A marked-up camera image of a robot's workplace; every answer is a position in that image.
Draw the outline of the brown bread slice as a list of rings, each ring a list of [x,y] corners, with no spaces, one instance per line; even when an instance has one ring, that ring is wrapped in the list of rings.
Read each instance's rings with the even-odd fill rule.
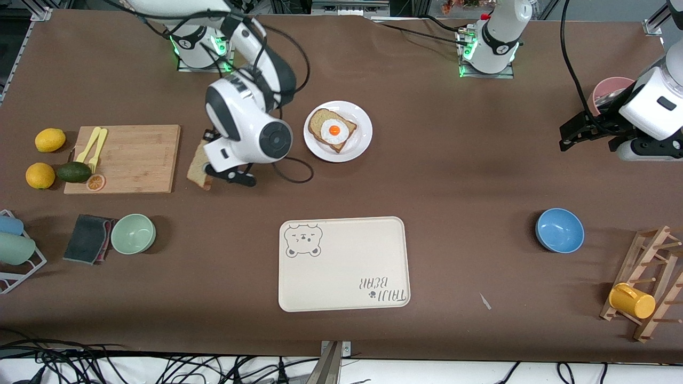
[[[344,143],[342,143],[341,145],[329,145],[326,142],[322,141],[322,139],[320,138],[320,130],[321,130],[322,122],[324,122],[324,120],[326,120],[326,119],[341,120],[350,129],[351,133],[350,133],[349,138]],[[345,119],[339,113],[337,113],[335,111],[331,111],[331,110],[326,109],[326,108],[320,108],[320,109],[316,110],[313,113],[313,115],[312,115],[312,117],[308,123],[308,129],[309,129],[310,134],[312,134],[312,136],[314,136],[314,138],[318,142],[320,142],[322,145],[325,145],[325,146],[331,148],[331,150],[333,150],[335,153],[338,153],[338,154],[341,153],[341,150],[344,148],[347,141],[351,138],[352,134],[356,131],[357,127],[358,126],[356,123],[352,122],[351,120]]]
[[[213,181],[212,177],[207,175],[204,170],[205,164],[208,163],[208,158],[203,147],[207,143],[205,140],[200,141],[186,173],[186,178],[203,190],[210,190]]]

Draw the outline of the fried egg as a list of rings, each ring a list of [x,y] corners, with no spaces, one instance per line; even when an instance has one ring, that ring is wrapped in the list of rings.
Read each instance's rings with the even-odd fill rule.
[[[350,133],[350,129],[342,120],[326,119],[322,122],[320,138],[329,145],[342,145]]]

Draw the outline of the white round plate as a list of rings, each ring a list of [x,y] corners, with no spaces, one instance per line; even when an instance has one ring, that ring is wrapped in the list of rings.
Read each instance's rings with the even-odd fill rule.
[[[309,120],[313,113],[320,108],[335,111],[345,119],[356,123],[358,126],[339,154],[335,153],[331,148],[322,145],[309,132]],[[373,125],[366,110],[358,105],[348,101],[329,101],[321,104],[316,107],[314,111],[309,113],[309,116],[307,116],[307,119],[305,120],[303,135],[307,148],[309,148],[317,158],[332,163],[343,163],[358,158],[368,149],[373,136]]]

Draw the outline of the metal spoon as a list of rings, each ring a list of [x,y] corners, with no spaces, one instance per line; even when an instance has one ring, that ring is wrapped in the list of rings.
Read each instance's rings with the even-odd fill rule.
[[[614,102],[623,92],[625,88],[610,90],[610,89],[598,89],[597,87],[593,90],[591,95],[591,100],[595,109],[606,109],[608,106]]]

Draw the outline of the wooden cutting board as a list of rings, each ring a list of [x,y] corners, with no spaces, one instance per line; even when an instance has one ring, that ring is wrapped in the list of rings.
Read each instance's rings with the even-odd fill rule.
[[[96,173],[106,183],[96,194],[169,194],[181,128],[178,125],[106,126]]]

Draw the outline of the blue bowl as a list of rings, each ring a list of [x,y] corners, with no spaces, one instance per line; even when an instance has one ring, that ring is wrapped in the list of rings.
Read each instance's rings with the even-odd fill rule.
[[[554,253],[573,253],[585,240],[584,226],[578,216],[561,207],[542,212],[536,220],[535,231],[539,243]]]

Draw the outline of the yellow plastic knife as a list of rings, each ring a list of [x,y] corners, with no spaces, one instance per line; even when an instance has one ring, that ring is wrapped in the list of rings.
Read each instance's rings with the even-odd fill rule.
[[[90,154],[90,151],[92,150],[93,146],[95,146],[95,144],[99,140],[101,130],[102,130],[102,128],[99,126],[96,126],[93,129],[85,148],[75,157],[76,162],[85,163],[85,161],[87,160],[88,155]]]

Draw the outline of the wooden mug rack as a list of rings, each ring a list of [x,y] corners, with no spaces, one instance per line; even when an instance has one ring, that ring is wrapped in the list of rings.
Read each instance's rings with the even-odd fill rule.
[[[659,325],[683,325],[683,228],[637,231],[612,287],[619,283],[651,294],[656,300],[654,313],[639,320],[612,308],[607,297],[600,318],[631,321],[635,324],[632,338],[641,343],[651,340]]]

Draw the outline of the grey folded cloth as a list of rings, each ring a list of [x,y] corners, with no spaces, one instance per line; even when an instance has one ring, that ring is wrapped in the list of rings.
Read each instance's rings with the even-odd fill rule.
[[[115,224],[109,217],[80,214],[62,258],[87,265],[104,262]]]

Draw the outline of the colourful flower bunch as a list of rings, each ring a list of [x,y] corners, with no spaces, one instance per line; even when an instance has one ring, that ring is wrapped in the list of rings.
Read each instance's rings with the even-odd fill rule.
[[[456,8],[457,11],[471,10],[481,7],[481,0],[444,0],[441,4],[443,15],[449,15]]]

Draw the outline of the yellow mug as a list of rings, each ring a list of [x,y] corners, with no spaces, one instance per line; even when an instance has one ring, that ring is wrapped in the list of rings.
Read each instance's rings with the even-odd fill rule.
[[[608,303],[612,308],[639,320],[651,316],[656,308],[656,300],[651,294],[635,289],[627,283],[619,283],[612,287]]]

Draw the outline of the round yellow citrus fruit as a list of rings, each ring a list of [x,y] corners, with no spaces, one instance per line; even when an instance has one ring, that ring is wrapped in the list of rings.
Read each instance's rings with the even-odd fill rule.
[[[54,168],[46,163],[34,163],[25,172],[27,185],[37,190],[49,189],[56,178]]]

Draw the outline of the cream tray with bear print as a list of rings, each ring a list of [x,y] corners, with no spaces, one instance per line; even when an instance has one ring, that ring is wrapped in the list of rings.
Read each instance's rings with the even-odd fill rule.
[[[398,217],[290,220],[279,241],[283,311],[402,308],[410,301],[407,239]]]

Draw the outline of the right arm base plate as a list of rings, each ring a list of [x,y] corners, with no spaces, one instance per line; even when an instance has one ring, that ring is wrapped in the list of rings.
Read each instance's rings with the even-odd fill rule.
[[[228,73],[232,70],[232,42],[215,28],[185,24],[171,34],[178,71]]]

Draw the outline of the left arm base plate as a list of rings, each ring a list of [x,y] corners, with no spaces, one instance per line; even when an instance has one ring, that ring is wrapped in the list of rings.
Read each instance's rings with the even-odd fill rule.
[[[476,24],[468,24],[455,32],[458,47],[459,77],[512,79],[512,61],[520,46],[519,41],[503,44],[487,41]]]

